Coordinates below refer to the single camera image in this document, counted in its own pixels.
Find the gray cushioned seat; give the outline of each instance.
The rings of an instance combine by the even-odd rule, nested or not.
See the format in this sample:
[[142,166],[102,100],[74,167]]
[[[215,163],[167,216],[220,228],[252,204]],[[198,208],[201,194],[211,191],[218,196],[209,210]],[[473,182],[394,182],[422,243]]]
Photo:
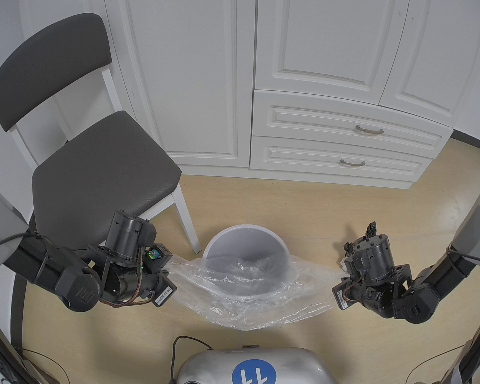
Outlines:
[[142,214],[175,190],[180,175],[127,112],[115,112],[35,169],[37,230],[59,246],[100,244],[116,209]]

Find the metal handle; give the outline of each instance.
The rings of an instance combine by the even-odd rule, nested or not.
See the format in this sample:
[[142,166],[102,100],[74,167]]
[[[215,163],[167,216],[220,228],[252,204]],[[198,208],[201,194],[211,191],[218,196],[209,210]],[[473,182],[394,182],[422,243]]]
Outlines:
[[362,161],[360,164],[355,164],[355,163],[349,163],[347,161],[345,161],[344,159],[340,159],[340,164],[342,165],[350,165],[352,167],[361,167],[361,166],[364,166],[365,165],[365,162]]
[[362,128],[359,125],[357,125],[355,128],[362,132],[373,133],[374,135],[381,135],[384,132],[383,129],[380,129],[378,131],[372,131],[371,129]]

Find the wooden floor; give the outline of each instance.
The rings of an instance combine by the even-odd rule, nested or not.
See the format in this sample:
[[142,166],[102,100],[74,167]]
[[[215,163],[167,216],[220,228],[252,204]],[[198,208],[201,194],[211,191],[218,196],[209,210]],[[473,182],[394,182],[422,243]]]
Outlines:
[[[414,276],[444,253],[457,227],[480,193],[480,149],[450,139],[438,158],[407,190],[307,182],[182,176],[187,206],[203,248],[222,229],[251,223],[271,229],[292,254],[338,266],[342,245],[377,222],[388,235],[396,264],[410,263]],[[153,220],[157,241],[193,259],[172,208]],[[72,384],[168,384],[174,338],[189,335],[214,348],[302,347],[315,351],[339,383],[402,384],[413,367],[464,344],[480,323],[480,272],[442,301],[428,322],[414,325],[383,319],[359,304],[309,320],[240,332],[210,324],[170,300],[113,309],[97,305],[87,313],[65,309],[55,296],[29,285],[24,312],[24,347],[60,363]],[[194,342],[177,347],[180,366]],[[417,369],[409,383],[439,381],[457,352]],[[65,383],[61,370],[31,355],[40,367]]]

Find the chair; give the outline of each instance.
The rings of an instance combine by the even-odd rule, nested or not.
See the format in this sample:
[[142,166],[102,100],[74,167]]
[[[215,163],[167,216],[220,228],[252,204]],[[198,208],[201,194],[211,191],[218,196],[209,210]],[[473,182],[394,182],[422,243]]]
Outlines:
[[[113,84],[102,19],[78,14],[36,33],[0,67],[0,125],[34,169],[37,230],[73,249],[107,238],[116,209],[151,219],[175,205],[191,247],[200,244],[183,199],[180,168],[123,111]],[[37,166],[16,123],[37,105],[100,69],[115,112]]]

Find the white chair frame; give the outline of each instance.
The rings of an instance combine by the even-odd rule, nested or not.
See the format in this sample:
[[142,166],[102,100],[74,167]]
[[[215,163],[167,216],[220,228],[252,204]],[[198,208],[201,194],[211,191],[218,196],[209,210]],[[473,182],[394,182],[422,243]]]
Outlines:
[[[110,97],[110,101],[112,103],[114,111],[117,112],[117,111],[123,110],[123,108],[121,107],[117,90],[113,83],[110,67],[106,65],[105,67],[100,68],[100,70],[102,72],[103,81],[105,83],[105,87],[107,88],[108,96]],[[23,157],[27,161],[30,168],[35,169],[36,167],[38,167],[38,163],[36,162],[35,158],[32,156],[31,151],[28,149],[28,146],[26,145],[25,140],[20,134],[18,127],[14,125],[13,127],[10,128],[9,132],[12,135],[12,138],[15,141],[15,144],[18,146],[20,152],[22,153]],[[177,185],[177,187],[171,194],[169,194],[167,197],[160,200],[157,204],[155,204],[151,208],[147,209],[145,212],[143,212],[140,215],[140,217],[143,219],[150,220],[151,218],[158,215],[160,212],[166,210],[171,205],[175,205],[183,230],[187,235],[188,242],[190,243],[190,246],[192,247],[193,251],[195,253],[200,252],[201,251],[200,243],[198,241],[195,228],[193,227],[192,218],[190,217],[190,213],[188,212],[185,199],[183,198],[180,184]]]

